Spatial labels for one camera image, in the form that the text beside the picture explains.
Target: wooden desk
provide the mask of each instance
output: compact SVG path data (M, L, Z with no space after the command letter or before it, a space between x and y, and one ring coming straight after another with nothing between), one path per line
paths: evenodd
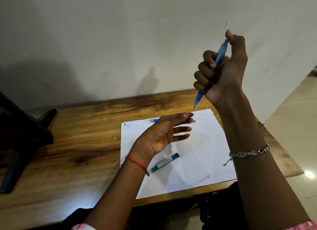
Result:
M54 143L38 148L13 192L0 195L0 226L8 230L42 226L65 219L77 208L92 208L119 169L121 123L192 111L196 93L186 90L57 108L58 115L50 125ZM222 125L218 112L205 98L195 110L207 108ZM37 118L45 110L30 113ZM274 137L261 123L259 126L284 176L302 174ZM2 157L2 176L7 164ZM212 192L232 182L138 199L134 205Z

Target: hand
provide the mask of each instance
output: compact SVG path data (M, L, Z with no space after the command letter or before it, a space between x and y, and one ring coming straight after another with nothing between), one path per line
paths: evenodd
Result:
M231 44L231 58L225 56L216 72L215 61L217 52L207 50L203 54L204 62L199 63L194 74L194 87L203 92L210 103L217 108L220 101L242 92L242 79L247 65L248 56L245 51L243 36L237 36L227 30L226 37Z
M177 113L161 116L157 122L147 128L135 141L129 155L135 160L148 165L153 156L161 152L168 144L185 140L190 134L174 136L180 132L190 132L191 127L174 127L191 123L193 113Z

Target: sheet of paper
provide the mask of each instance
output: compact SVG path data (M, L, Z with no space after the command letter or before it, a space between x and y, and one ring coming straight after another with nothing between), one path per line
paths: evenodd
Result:
M206 109L193 113L196 122L190 124L191 136L169 144L154 156L148 169L175 153L180 157L154 173L150 171L150 176L144 177L137 199L236 179L233 162L223 166L229 159L229 148L213 112ZM146 120L121 124L120 164L135 140L152 124Z

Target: metal bracelet pendant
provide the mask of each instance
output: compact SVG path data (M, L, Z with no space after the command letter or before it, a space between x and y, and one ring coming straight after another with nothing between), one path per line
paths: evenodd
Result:
M230 156L230 159L224 164L224 166L226 166L228 164L229 161L232 161L233 158L235 157L240 157L240 158L245 158L247 157L248 155L252 155L252 156L256 156L258 155L259 153L264 153L266 151L268 151L270 149L270 145L269 144L266 144L266 147L263 148L263 149L259 149L259 150L253 150L251 152L239 152L238 154L234 154L234 153L229 153L229 156Z

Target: red thread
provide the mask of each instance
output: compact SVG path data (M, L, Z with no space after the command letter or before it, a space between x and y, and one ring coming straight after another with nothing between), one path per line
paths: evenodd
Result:
M149 172L147 171L147 169L141 163L139 163L137 160L134 160L131 156L126 156L125 158L138 164L145 171L145 174L149 175Z

